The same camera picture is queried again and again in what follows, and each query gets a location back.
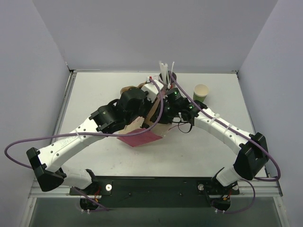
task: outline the paper cup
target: paper cup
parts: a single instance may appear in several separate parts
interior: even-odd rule
[[[194,89],[194,101],[203,102],[209,93],[209,88],[204,84],[198,84]]]

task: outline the black mounting plate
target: black mounting plate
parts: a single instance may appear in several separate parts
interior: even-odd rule
[[[101,186],[100,203],[108,208],[209,207],[206,196],[198,190],[203,184],[208,195],[222,195],[213,189],[211,177],[117,177],[96,176]],[[110,192],[105,190],[112,185]],[[232,190],[232,195],[240,194]],[[78,195],[74,190],[70,195]]]

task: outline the pink fabric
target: pink fabric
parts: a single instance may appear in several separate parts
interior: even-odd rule
[[[135,132],[140,132],[144,129],[136,129],[130,133],[135,133]],[[159,139],[162,139],[161,136],[158,136],[154,133],[152,133],[151,131],[148,131],[146,133],[143,133],[141,135],[137,135],[137,136],[130,136],[130,137],[117,137],[118,140],[121,140],[122,142],[128,144],[131,147],[137,147],[140,146],[142,144],[146,144],[146,143],[150,143]]]

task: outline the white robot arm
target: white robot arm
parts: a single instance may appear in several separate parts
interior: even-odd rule
[[[156,83],[160,89],[163,88],[160,82],[156,81]],[[60,185],[75,186],[83,190],[90,187],[95,178],[91,170],[79,170],[64,165],[68,159],[90,144],[105,138],[105,136],[83,134],[87,132],[112,134],[123,129],[138,116],[146,117],[157,95],[158,90],[152,83],[144,85],[141,89],[134,88],[125,91],[120,99],[113,100],[92,113],[71,132],[73,136],[39,150],[35,148],[28,150],[27,156],[42,191],[50,191]],[[204,129],[214,135],[237,155],[236,162],[232,166],[221,169],[212,178],[213,187],[229,187],[241,178],[251,180],[268,161],[268,157],[249,141],[223,127],[215,119],[251,138],[267,150],[265,137],[260,133],[251,135],[242,131],[220,118],[218,114],[214,114],[205,104],[198,101],[196,103],[203,108],[204,113],[189,103],[186,98],[183,98],[177,88],[170,89],[166,93],[164,111],[160,116],[159,123],[171,123],[175,117],[181,116],[192,126]],[[151,118],[152,122],[155,122],[155,119],[159,117],[159,109]]]

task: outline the white tabletop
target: white tabletop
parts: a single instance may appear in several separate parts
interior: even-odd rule
[[[137,86],[156,73],[78,72],[60,133],[68,133],[98,107],[120,97],[120,89]],[[253,132],[235,74],[177,74],[190,95],[197,84],[210,93],[205,100],[215,113],[242,130]],[[234,163],[236,155],[208,132],[177,128],[158,141],[132,148],[117,138],[105,138],[71,158],[66,165],[91,169],[95,175],[112,176],[213,176]],[[257,176],[266,176],[262,169]]]

